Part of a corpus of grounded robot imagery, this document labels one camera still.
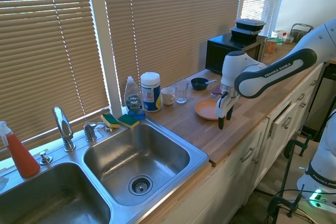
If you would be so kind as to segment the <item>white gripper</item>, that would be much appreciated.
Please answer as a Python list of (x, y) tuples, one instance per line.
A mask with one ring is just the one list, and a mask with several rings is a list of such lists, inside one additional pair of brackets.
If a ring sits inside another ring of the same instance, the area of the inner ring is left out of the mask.
[(224, 91), (224, 93), (217, 100), (215, 107), (215, 114), (218, 117), (218, 128), (224, 128), (225, 117), (230, 120), (235, 103), (239, 99), (239, 94), (236, 91)]

